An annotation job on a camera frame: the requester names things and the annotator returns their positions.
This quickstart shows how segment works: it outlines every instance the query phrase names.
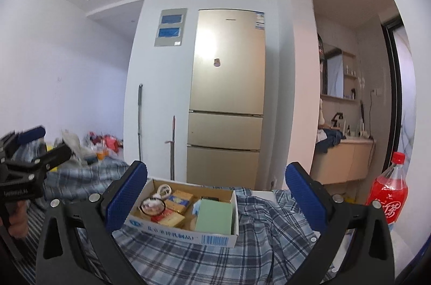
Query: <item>human hand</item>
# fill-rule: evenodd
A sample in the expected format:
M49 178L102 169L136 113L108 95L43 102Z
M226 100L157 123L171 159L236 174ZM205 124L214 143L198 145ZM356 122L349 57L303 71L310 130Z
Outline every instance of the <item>human hand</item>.
M25 201L18 201L16 211L9 217L10 227L8 232L10 236L15 238L25 238L29 233L29 219L27 216L27 203Z

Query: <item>shelf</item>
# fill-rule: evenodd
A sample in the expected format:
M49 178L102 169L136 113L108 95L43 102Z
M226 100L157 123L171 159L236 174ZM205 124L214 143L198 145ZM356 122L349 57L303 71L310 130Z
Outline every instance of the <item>shelf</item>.
M350 104L357 104L358 100L353 99L347 99L347 98L337 98L336 96L326 95L326 94L320 94L320 98L322 100L328 100L333 102L348 102Z
M346 55L346 56L348 56L348 57L351 57L351 58L356 59L356 55L355 55L355 54L352 54L352 53L350 53L350 52L348 52L348 51L344 51L344 50L342 50L342 51L341 51L341 53L342 53L343 55Z
M346 78L350 78L350 79L353 79L353 80L356 80L356 79L358 79L358 77L356 77L356 76L352 76L351 74L344 74L344 76L346 77Z

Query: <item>blue cloth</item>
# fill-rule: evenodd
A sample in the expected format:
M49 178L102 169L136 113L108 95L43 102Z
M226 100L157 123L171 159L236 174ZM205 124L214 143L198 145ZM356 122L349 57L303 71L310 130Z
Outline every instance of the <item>blue cloth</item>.
M66 162L57 172L48 173L45 197L47 201L72 201L103 193L127 168L125 162L109 158L89 168ZM285 285L315 244L311 241L314 232L289 190L274 191L277 203L251 196L250 189L235 191L239 236L234 248L166 240L126 225L114 231L113 237L149 285ZM30 284L35 284L37 244L47 201L32 202L28 210L29 235L25 243L30 252L17 267ZM79 234L94 272L106 279L85 231L79 230ZM328 273L325 280L333 275Z
M338 145L341 139L346 138L343 133L336 129L323 129L323 131L327 138L316 143L314 149L316 152L327 153L329 148Z

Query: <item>power cord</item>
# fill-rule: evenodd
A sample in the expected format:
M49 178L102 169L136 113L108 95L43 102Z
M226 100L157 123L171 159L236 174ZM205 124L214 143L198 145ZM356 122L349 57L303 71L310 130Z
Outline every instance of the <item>power cord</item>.
M369 119L369 123L370 123L370 136L372 136L372 131L371 131L371 107L373 106L373 97L372 94L375 92L374 89L371 89L370 91L370 111L368 112L368 119Z

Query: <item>refrigerator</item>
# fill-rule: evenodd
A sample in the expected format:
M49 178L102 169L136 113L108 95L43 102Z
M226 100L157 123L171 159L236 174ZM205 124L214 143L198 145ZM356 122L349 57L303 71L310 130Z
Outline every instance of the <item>refrigerator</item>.
M263 13L200 10L187 137L187 182L253 189L265 91Z

